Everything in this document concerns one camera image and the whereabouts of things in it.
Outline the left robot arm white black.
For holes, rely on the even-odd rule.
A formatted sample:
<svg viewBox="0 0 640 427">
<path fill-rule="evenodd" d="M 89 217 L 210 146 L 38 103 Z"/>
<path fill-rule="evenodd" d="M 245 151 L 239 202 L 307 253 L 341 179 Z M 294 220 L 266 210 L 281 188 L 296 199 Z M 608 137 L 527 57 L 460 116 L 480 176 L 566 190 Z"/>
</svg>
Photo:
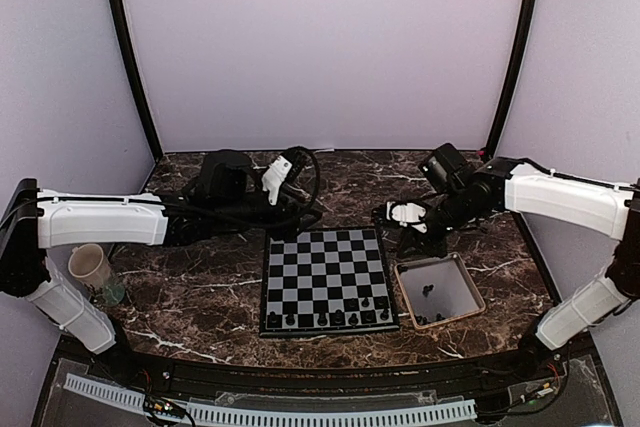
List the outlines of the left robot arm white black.
<svg viewBox="0 0 640 427">
<path fill-rule="evenodd" d="M 120 383 L 141 374 L 125 335 L 63 275 L 49 269 L 49 249 L 81 243 L 189 246 L 226 234 L 261 229 L 275 239 L 295 236 L 321 219 L 290 188 L 304 166 L 320 171 L 314 153 L 296 146 L 264 169 L 235 150 L 208 153 L 199 174 L 177 193 L 109 196 L 59 193 L 36 180 L 18 183 L 1 218 L 1 290 L 34 304 L 95 355 Z"/>
</svg>

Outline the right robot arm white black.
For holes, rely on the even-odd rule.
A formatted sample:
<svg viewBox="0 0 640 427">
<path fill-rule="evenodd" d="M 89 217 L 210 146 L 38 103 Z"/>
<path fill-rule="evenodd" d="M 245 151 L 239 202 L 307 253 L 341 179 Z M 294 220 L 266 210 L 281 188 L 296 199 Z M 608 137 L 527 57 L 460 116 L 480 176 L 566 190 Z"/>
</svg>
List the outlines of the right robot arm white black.
<svg viewBox="0 0 640 427">
<path fill-rule="evenodd" d="M 419 168 L 438 202 L 390 201 L 384 217 L 405 228 L 427 252 L 443 255 L 450 232 L 495 211 L 560 220 L 617 243 L 611 262 L 593 280 L 532 322 L 510 360 L 517 379 L 534 379 L 576 335 L 638 301 L 638 185 L 576 177 L 529 158 L 495 157 L 475 167 L 450 143 L 434 150 Z"/>
</svg>

